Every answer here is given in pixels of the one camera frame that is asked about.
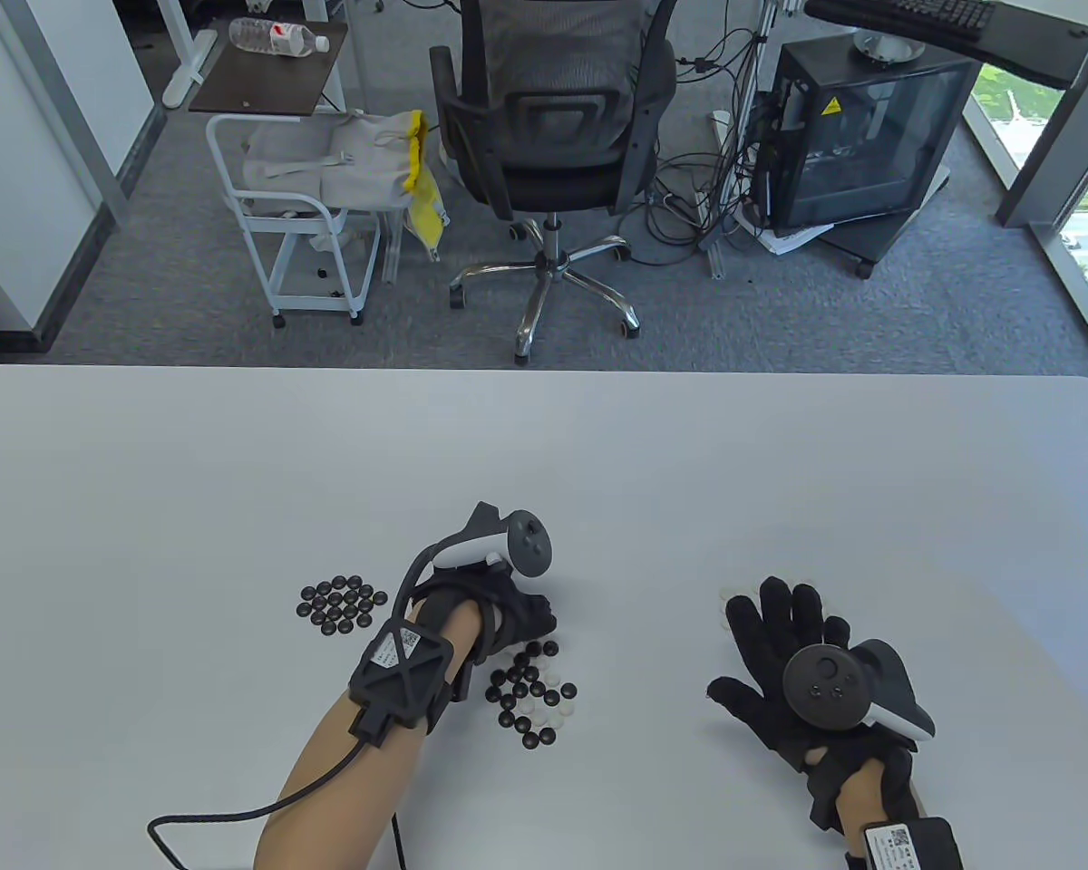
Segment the person's right hand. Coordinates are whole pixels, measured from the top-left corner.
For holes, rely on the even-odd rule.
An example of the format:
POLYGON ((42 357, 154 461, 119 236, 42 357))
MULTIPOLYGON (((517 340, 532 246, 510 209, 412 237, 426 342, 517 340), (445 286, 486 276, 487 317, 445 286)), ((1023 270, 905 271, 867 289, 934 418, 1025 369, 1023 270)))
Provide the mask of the person's right hand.
POLYGON ((761 584, 758 601, 737 595, 726 602, 725 616, 735 649, 758 684, 751 687, 735 678, 717 678, 707 685, 706 695, 808 779, 813 823, 850 835, 851 823, 838 801, 850 798, 852 780, 870 762, 881 765, 881 774, 879 785, 866 794, 877 797, 883 820, 908 823, 920 817, 910 784, 912 741, 879 726, 821 730, 804 722, 787 701, 783 675, 794 654, 814 643, 850 648, 850 623, 837 614, 823 614, 821 594, 813 585, 788 585, 771 576, 761 584))

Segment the person's left hand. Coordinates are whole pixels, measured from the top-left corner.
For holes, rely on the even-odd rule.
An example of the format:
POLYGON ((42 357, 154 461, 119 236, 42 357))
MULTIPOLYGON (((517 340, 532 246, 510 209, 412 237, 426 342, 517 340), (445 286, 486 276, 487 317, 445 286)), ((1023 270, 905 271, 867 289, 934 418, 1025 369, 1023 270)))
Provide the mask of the person's left hand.
POLYGON ((415 624, 448 637, 454 656, 468 664, 557 627, 549 599, 520 589, 507 567, 437 569, 410 602, 415 624))

